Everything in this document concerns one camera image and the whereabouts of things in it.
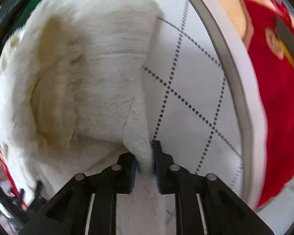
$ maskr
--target white fur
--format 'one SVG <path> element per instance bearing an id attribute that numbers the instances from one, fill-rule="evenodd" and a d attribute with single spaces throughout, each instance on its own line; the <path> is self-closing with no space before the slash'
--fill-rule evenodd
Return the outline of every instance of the white fur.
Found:
<path id="1" fill-rule="evenodd" d="M 79 137 L 123 144 L 152 171 L 140 68 L 160 13 L 153 0 L 43 0 L 7 41 L 0 143 L 33 181 L 35 160 L 83 151 Z"/>

